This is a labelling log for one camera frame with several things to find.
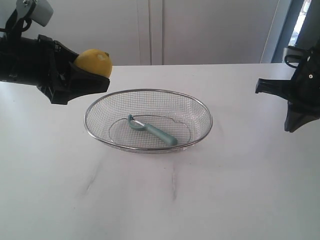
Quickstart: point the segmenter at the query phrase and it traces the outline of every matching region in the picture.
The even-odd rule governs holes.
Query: metal basket
[[[146,131],[128,125],[128,115],[170,134],[178,145],[168,146]],[[194,97],[167,90],[133,89],[108,94],[86,111],[84,126],[95,139],[135,153],[184,150],[204,139],[213,125],[208,108]]]

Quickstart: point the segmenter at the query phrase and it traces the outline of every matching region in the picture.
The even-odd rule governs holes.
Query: basket rim
[[[186,98],[189,98],[189,99],[192,99],[194,101],[196,101],[197,103],[199,103],[205,110],[206,112],[209,114],[210,116],[210,126],[208,128],[208,131],[202,136],[200,137],[199,139],[196,139],[194,141],[191,141],[191,142],[188,142],[186,144],[183,144],[183,145],[177,145],[177,146],[170,146],[170,147],[157,147],[157,148],[146,148],[146,147],[132,147],[132,146],[126,146],[126,145],[120,145],[120,144],[116,144],[114,142],[111,142],[111,141],[107,141],[107,140],[104,140],[96,135],[94,135],[88,125],[87,125],[87,118],[88,118],[88,114],[90,112],[90,110],[92,109],[92,107],[94,105],[96,105],[98,102],[100,102],[101,100],[103,99],[106,99],[106,98],[109,98],[113,95],[118,95],[118,94],[125,94],[125,93],[135,93],[135,92],[161,92],[161,93],[169,93],[169,94],[175,94],[175,95],[179,95],[179,96],[183,96],[183,97],[186,97]],[[88,134],[93,137],[94,139],[104,143],[104,144],[107,144],[107,145],[110,145],[111,147],[116,147],[116,148],[119,148],[119,149],[122,149],[122,150],[127,150],[127,151],[140,151],[140,152],[147,152],[147,151],[153,151],[153,152],[162,152],[162,151],[168,151],[168,150],[172,150],[172,151],[175,151],[175,150],[178,150],[178,149],[183,149],[183,148],[186,148],[186,147],[189,147],[189,146],[192,146],[198,142],[200,142],[201,140],[203,140],[206,136],[208,136],[208,134],[210,133],[212,127],[213,127],[213,117],[209,111],[209,108],[203,103],[201,102],[200,100],[198,100],[197,98],[193,97],[193,96],[190,96],[190,95],[187,95],[187,94],[184,94],[184,93],[180,93],[180,92],[176,92],[176,91],[171,91],[171,90],[164,90],[164,89],[154,89],[154,88],[136,88],[136,89],[128,89],[128,90],[122,90],[122,91],[115,91],[115,92],[112,92],[112,93],[109,93],[107,95],[104,95],[100,98],[98,98],[97,100],[95,100],[89,107],[88,109],[86,110],[85,112],[85,115],[84,115],[84,118],[83,118],[83,122],[84,122],[84,128],[85,130],[88,132]]]

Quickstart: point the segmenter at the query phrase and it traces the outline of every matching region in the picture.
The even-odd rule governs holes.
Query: table surface
[[[118,66],[108,93],[155,88],[203,101],[211,133],[179,153],[137,154],[86,132],[103,94],[51,105],[0,82],[2,240],[315,240],[320,121],[284,131],[287,102],[255,94],[283,64]]]

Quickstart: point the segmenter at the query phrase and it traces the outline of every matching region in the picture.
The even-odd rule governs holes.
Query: yellow lemon
[[[109,54],[98,49],[84,51],[75,59],[74,65],[91,74],[105,78],[110,77],[113,66]]]

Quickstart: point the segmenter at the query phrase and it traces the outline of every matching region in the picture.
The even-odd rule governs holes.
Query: peeler handle
[[[159,139],[164,141],[169,146],[175,146],[178,144],[178,140],[175,137],[165,133],[164,131],[161,131],[160,129],[156,128],[155,126],[152,126],[150,124],[146,124],[144,127],[149,133],[155,135],[156,137],[158,137]]]

